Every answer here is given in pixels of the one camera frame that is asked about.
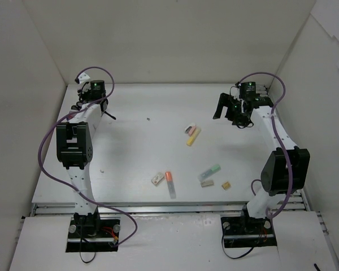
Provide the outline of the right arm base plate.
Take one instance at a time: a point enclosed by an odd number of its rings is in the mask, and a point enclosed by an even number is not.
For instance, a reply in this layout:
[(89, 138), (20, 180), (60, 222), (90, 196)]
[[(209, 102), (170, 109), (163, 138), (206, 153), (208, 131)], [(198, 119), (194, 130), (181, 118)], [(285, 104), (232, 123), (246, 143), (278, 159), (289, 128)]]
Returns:
[(275, 231), (267, 218), (222, 216), (225, 248), (276, 247)]

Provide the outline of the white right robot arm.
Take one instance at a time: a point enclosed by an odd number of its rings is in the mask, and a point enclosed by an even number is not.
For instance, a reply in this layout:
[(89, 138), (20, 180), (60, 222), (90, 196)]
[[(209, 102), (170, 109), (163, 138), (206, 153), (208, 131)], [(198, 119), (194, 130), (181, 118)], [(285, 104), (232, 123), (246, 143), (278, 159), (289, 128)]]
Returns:
[(239, 129), (257, 128), (270, 150), (260, 174), (261, 187), (238, 219), (240, 229), (251, 233), (260, 219), (273, 219), (285, 208), (290, 196), (304, 187), (310, 153), (288, 136), (275, 112), (277, 103), (258, 93), (254, 82), (243, 82), (236, 88), (236, 97), (220, 94), (213, 118), (219, 119), (225, 111), (225, 118)]

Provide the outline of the orange cap highlighter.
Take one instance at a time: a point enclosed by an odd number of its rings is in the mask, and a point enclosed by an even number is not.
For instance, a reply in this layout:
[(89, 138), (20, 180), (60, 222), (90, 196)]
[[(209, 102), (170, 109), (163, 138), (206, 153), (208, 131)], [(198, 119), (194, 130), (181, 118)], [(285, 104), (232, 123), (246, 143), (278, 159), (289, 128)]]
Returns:
[(171, 199), (176, 198), (176, 192), (175, 192), (175, 186), (173, 183), (173, 178), (171, 172), (167, 171), (165, 172), (165, 178), (168, 186), (168, 191)]

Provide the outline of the green highlighter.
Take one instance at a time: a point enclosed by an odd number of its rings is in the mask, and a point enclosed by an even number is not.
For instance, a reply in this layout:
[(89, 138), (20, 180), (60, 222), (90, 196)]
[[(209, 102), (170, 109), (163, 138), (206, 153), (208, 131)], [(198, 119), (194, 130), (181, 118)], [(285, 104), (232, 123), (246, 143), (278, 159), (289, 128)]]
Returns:
[(208, 179), (209, 177), (211, 177), (212, 175), (214, 175), (215, 173), (217, 173), (218, 171), (221, 170), (221, 166), (219, 164), (215, 164), (213, 165), (211, 168), (205, 170), (204, 172), (200, 173), (198, 175), (198, 180), (200, 182)]

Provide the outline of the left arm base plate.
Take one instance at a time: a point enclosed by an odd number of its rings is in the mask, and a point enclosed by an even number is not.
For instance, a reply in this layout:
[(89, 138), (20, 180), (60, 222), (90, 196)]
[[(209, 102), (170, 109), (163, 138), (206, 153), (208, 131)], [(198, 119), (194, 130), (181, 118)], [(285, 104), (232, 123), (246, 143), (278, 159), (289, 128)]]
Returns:
[(119, 231), (119, 219), (103, 218), (96, 233), (89, 227), (81, 229), (80, 224), (72, 219), (68, 229), (66, 253), (117, 252)]

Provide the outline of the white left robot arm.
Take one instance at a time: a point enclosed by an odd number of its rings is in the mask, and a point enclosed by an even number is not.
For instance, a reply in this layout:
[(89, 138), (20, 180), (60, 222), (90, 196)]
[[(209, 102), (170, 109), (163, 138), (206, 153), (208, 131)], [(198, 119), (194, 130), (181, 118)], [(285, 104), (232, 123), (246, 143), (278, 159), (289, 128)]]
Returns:
[(91, 81), (89, 89), (80, 95), (82, 112), (70, 116), (56, 126), (56, 155), (66, 169), (70, 184), (75, 187), (74, 223), (89, 237), (102, 229), (98, 208), (94, 202), (89, 167), (93, 159), (92, 138), (107, 110), (105, 82)]

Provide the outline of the yellow highlighter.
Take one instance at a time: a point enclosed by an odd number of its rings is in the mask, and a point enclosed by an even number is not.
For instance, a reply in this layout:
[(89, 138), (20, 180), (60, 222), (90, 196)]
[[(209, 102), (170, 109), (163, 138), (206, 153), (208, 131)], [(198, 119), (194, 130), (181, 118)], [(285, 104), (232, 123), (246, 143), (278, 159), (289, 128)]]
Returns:
[(192, 144), (197, 139), (197, 137), (200, 134), (200, 132), (201, 132), (201, 128), (200, 127), (196, 127), (194, 132), (192, 133), (192, 135), (187, 140), (186, 145), (189, 146), (189, 147), (192, 146)]

